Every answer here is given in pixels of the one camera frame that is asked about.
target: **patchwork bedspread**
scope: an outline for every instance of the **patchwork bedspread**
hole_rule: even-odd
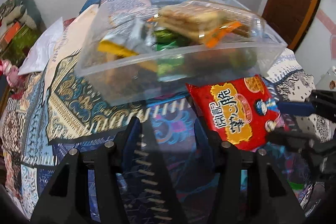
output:
[[[7,168],[6,188],[30,218],[39,195],[71,148],[96,149],[114,138],[106,135],[107,128],[122,128],[132,116],[138,116],[155,130],[158,147],[188,221],[205,223],[218,176],[198,166],[193,128],[196,115],[187,93],[111,107],[90,82],[74,73],[86,34],[83,30],[90,26],[101,1],[110,0],[88,0],[55,45],[46,69],[27,77],[27,90],[21,100],[9,99],[0,128]],[[313,77],[304,72],[289,49],[284,50],[268,75],[265,81],[276,100],[304,100],[315,88]],[[320,116],[285,115],[283,119],[290,127],[314,132],[324,141],[330,138],[329,122]],[[314,188],[324,190],[322,184],[316,187],[310,183],[309,170],[299,154],[271,143],[264,148],[276,159],[303,208]],[[132,171],[119,176],[124,207],[130,223],[158,223],[140,182],[137,156],[134,155]],[[242,177],[242,186],[246,188],[246,176]],[[89,193],[91,216],[99,220],[94,172],[89,173]]]

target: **silver bolt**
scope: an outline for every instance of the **silver bolt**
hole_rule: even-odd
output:
[[[104,143],[105,147],[107,148],[111,148],[114,146],[114,142],[113,141],[107,141],[106,143]]]
[[[264,155],[266,155],[266,154],[267,154],[266,150],[265,150],[265,149],[263,149],[263,148],[261,148],[261,149],[258,149],[258,153],[259,153],[260,155],[262,155],[262,156],[264,156]]]
[[[222,142],[222,144],[221,144],[221,146],[223,147],[223,148],[229,148],[230,146],[231,146],[231,144],[229,143],[229,142]]]
[[[77,150],[77,148],[71,148],[70,150],[69,150],[69,154],[70,155],[76,155],[76,153],[78,152],[78,150]]]
[[[313,148],[314,144],[315,144],[315,141],[313,139],[310,139],[309,140],[309,146],[310,146],[310,148]]]

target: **white plastic bag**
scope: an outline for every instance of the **white plastic bag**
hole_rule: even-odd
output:
[[[53,54],[57,40],[61,38],[62,34],[63,18],[61,17],[37,39],[19,68],[18,74],[25,75],[31,72],[43,71]]]

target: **transparent plastic bin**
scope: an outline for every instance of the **transparent plastic bin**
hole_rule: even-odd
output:
[[[97,50],[113,28],[111,15],[128,9],[152,9],[186,0],[115,0],[100,6],[75,67],[111,105],[150,99],[186,91],[185,83],[209,85],[254,74],[265,75],[287,44],[267,24],[263,40],[229,34],[213,48],[205,45],[180,47],[118,59]],[[248,10],[236,0],[210,0]],[[167,75],[148,67],[171,60],[181,61]]]

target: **pink stuffed animal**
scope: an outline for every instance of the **pink stuffed animal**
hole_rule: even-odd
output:
[[[21,78],[17,75],[19,69],[17,66],[12,65],[9,60],[0,60],[0,76],[6,75],[7,82],[11,88],[18,88],[21,83]]]

